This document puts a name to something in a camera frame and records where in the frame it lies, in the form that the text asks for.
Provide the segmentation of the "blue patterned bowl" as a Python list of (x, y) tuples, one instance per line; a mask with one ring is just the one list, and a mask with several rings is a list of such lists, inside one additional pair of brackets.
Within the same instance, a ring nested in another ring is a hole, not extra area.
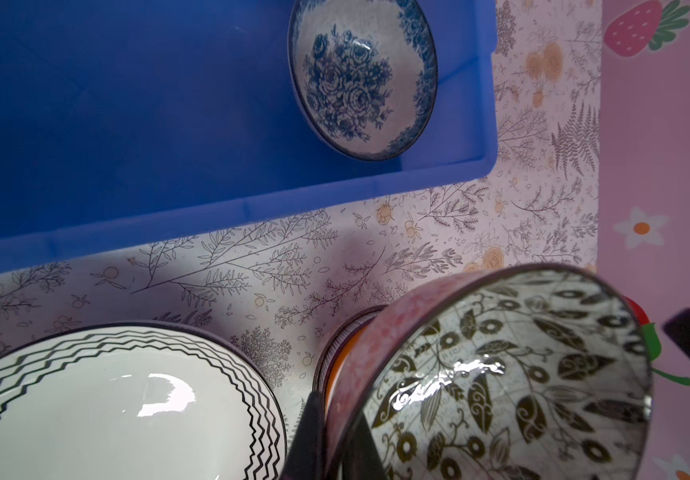
[(384, 161), (424, 132), (439, 67), (418, 2), (297, 1), (287, 51), (301, 111), (338, 152)]

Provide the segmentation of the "white bowl with orange outside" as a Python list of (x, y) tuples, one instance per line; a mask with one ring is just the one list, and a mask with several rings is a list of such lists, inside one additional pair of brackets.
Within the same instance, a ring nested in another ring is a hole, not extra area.
[(384, 309), (386, 305), (369, 307), (344, 322), (327, 342), (318, 361), (313, 389), (322, 393), (324, 410), (327, 411), (339, 372), (354, 348), (363, 330)]

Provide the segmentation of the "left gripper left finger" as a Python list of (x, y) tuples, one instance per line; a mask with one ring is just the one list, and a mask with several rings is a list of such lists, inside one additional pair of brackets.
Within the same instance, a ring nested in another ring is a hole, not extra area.
[(313, 391), (308, 396), (281, 480), (321, 480), (325, 433), (324, 394)]

